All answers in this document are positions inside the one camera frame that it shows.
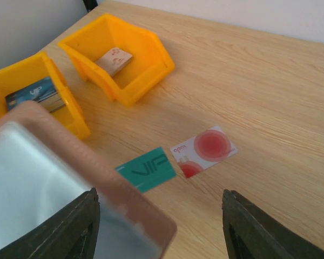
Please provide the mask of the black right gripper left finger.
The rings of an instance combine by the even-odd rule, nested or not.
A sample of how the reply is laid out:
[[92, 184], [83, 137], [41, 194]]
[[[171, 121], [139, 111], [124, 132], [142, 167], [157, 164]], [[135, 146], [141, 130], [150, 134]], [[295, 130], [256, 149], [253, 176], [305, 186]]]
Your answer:
[[0, 250], [0, 258], [94, 258], [100, 206], [95, 188]]

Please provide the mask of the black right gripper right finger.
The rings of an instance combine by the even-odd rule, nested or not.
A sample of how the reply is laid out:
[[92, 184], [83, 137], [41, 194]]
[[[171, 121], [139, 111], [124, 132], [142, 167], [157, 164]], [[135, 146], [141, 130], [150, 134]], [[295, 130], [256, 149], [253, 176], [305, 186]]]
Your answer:
[[223, 192], [222, 222], [229, 258], [324, 258], [324, 250], [234, 190]]

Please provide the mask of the pink card holder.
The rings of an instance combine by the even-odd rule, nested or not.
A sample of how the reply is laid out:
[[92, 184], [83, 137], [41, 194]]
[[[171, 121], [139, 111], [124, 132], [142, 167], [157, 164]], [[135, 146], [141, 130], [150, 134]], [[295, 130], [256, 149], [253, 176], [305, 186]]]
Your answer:
[[84, 192], [100, 206], [94, 258], [163, 258], [176, 223], [33, 101], [0, 118], [0, 250]]

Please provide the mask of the teal credit card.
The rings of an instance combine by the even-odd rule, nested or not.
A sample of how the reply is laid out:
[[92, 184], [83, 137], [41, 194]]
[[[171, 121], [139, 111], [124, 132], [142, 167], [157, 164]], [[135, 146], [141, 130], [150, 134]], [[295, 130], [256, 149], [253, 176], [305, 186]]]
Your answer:
[[116, 167], [116, 171], [143, 193], [177, 176], [161, 147]]

